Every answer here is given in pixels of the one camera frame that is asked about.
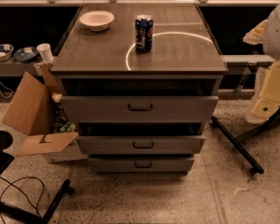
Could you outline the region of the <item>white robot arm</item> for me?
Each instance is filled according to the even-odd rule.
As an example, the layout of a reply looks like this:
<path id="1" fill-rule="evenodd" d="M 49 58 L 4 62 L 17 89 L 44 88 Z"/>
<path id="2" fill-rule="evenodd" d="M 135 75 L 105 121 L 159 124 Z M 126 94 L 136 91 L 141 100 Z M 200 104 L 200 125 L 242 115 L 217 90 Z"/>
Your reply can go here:
<path id="1" fill-rule="evenodd" d="M 280 3 L 266 20 L 245 34 L 243 41 L 250 45 L 261 44 L 263 52 L 274 59 L 267 69 L 258 71 L 260 88 L 255 91 L 251 109 L 245 116 L 249 123 L 259 124 L 280 107 Z"/>

